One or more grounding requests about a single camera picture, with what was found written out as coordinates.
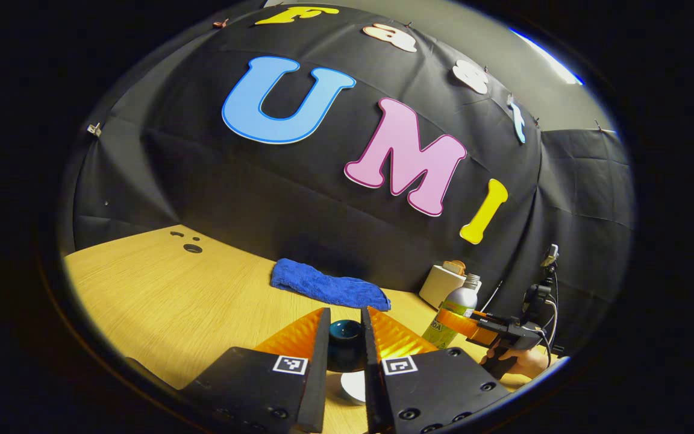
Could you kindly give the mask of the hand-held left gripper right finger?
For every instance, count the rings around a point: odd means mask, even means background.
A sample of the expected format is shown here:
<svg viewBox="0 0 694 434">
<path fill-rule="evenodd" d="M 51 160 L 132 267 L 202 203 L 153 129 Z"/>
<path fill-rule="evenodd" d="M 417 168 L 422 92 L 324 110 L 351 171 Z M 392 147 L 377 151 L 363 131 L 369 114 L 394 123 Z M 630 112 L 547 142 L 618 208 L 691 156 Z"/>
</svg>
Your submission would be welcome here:
<svg viewBox="0 0 694 434">
<path fill-rule="evenodd" d="M 373 307 L 361 310 L 361 324 L 370 433 L 454 433 L 510 395 L 461 348 L 427 348 Z"/>
</svg>

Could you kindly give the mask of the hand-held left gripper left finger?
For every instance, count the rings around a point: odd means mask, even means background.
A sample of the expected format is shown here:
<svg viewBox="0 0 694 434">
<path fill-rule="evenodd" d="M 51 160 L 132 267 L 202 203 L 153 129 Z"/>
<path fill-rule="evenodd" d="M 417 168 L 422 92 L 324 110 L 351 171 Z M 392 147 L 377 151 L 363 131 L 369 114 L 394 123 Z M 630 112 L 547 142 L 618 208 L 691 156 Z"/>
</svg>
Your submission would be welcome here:
<svg viewBox="0 0 694 434">
<path fill-rule="evenodd" d="M 229 348 L 180 393 L 224 433 L 320 433 L 330 322 L 319 308 L 255 348 Z"/>
</svg>

